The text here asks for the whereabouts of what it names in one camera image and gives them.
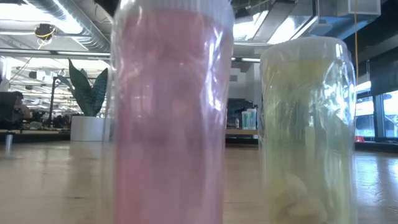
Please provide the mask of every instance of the plastic wrap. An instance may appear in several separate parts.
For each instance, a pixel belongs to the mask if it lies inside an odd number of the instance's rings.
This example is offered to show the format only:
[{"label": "plastic wrap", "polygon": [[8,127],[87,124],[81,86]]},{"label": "plastic wrap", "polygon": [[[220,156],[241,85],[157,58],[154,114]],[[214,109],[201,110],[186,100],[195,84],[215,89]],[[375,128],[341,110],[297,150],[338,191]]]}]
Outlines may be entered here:
[{"label": "plastic wrap", "polygon": [[121,1],[106,135],[115,223],[222,223],[233,23],[227,0]]},{"label": "plastic wrap", "polygon": [[354,70],[344,42],[297,39],[262,56],[271,224],[356,223]]}]

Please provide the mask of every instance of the ceiling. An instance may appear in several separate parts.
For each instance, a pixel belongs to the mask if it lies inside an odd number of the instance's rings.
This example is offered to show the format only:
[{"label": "ceiling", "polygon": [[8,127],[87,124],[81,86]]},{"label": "ceiling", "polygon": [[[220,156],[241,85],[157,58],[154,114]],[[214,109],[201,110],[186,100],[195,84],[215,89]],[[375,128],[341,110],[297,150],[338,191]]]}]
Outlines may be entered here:
[{"label": "ceiling", "polygon": [[[58,0],[62,4],[72,4],[74,7],[71,16],[65,18],[57,17],[57,14],[45,12],[38,7],[44,7],[44,2],[52,0],[23,0],[29,4],[20,5],[2,4],[2,1],[4,0],[0,0],[0,49],[93,51],[85,42],[88,34],[100,35],[95,41],[109,44],[112,18],[101,6],[95,4],[94,0]],[[97,1],[109,5],[115,2]],[[316,0],[233,0],[232,5],[236,15],[234,57],[259,58],[272,44],[297,37],[309,35],[327,35],[341,39],[349,37],[354,32],[353,15],[347,13],[345,16],[339,16],[336,7],[338,1],[342,0],[322,0],[318,11]],[[377,15],[360,14],[358,27],[368,25],[375,18]],[[34,29],[41,23],[56,27],[50,42],[43,42],[34,35]],[[66,72],[61,72],[62,75],[68,76],[66,59],[7,57],[2,60],[9,62],[12,67],[11,77],[15,76],[10,82],[11,90],[24,92],[26,103],[31,108],[48,110],[52,76],[58,75],[61,71]],[[74,60],[73,63],[78,68],[84,68],[91,78],[95,78],[108,67],[107,61],[102,60]],[[247,62],[233,63],[233,68],[238,68],[243,73],[247,72],[250,66],[251,64]],[[44,79],[29,78],[29,72],[38,70]],[[55,89],[55,93],[56,112],[78,111],[66,86],[60,85]]]}]

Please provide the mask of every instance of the table surface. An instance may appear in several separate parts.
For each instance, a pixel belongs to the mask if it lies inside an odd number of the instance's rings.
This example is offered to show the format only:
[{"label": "table surface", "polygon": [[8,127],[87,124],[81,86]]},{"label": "table surface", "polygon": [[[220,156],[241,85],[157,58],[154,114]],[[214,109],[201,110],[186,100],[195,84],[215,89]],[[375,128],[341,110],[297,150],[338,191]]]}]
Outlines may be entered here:
[{"label": "table surface", "polygon": [[[1,224],[93,224],[100,189],[100,145],[15,144],[0,159]],[[228,148],[225,224],[265,224],[256,148]],[[398,223],[398,157],[356,153],[359,224]]]},{"label": "table surface", "polygon": [[[61,129],[59,131],[57,130],[31,130],[31,129],[23,129],[22,133],[20,130],[10,130],[11,132],[15,134],[59,134],[61,132]],[[6,133],[8,130],[0,129],[0,133]]]},{"label": "table surface", "polygon": [[243,129],[227,129],[225,134],[243,134],[243,135],[257,135],[258,130],[243,130]]}]

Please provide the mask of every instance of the white lid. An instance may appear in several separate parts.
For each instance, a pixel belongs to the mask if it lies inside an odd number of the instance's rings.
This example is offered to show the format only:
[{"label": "white lid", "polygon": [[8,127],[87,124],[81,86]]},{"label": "white lid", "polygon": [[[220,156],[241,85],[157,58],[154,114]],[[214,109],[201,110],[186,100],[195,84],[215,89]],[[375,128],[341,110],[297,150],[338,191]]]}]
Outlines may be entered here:
[{"label": "white lid", "polygon": [[262,54],[261,62],[270,66],[320,58],[351,61],[347,45],[342,40],[332,37],[304,37],[270,47]]},{"label": "white lid", "polygon": [[184,9],[198,12],[219,22],[220,25],[230,31],[233,30],[234,26],[234,12],[228,0],[136,0],[134,4],[160,9]]}]

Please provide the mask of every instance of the pink liquid container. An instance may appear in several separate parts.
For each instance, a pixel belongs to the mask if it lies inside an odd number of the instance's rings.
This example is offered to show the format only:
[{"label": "pink liquid container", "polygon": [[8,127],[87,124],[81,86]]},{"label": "pink liquid container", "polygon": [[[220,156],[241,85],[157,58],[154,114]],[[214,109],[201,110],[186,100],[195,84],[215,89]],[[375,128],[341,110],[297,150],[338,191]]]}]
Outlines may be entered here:
[{"label": "pink liquid container", "polygon": [[227,0],[121,1],[104,144],[114,169],[104,172],[113,175],[108,223],[222,224],[233,22]]}]

